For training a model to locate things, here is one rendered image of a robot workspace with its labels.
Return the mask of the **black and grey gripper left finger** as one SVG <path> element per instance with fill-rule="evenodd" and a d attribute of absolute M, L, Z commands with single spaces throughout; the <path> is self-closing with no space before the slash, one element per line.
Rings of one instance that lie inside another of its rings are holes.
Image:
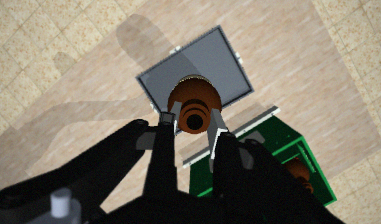
<path fill-rule="evenodd" d="M 160 112 L 158 126 L 132 120 L 61 167 L 0 190 L 0 224 L 84 224 L 145 150 L 152 154 L 135 224 L 181 224 L 175 166 L 181 105 Z"/>

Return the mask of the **green divided crate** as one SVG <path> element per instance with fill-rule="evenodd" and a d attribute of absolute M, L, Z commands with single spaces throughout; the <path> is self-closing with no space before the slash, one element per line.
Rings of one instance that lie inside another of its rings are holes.
<path fill-rule="evenodd" d="M 260 142 L 281 164 L 298 155 L 299 160 L 310 172 L 308 182 L 314 189 L 312 194 L 324 206 L 337 201 L 303 135 L 275 115 L 237 137 L 237 141 L 242 143 L 245 142 L 245 139 L 255 139 Z M 213 160 L 208 154 L 190 165 L 190 178 L 195 196 L 212 196 L 213 170 L 211 168 Z"/>

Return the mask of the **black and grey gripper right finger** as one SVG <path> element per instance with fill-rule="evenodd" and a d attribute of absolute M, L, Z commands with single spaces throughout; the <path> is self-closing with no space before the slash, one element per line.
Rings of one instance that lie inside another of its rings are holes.
<path fill-rule="evenodd" d="M 212 108 L 210 116 L 212 196 L 223 197 L 224 224 L 346 224 L 260 142 L 237 141 L 219 109 Z"/>

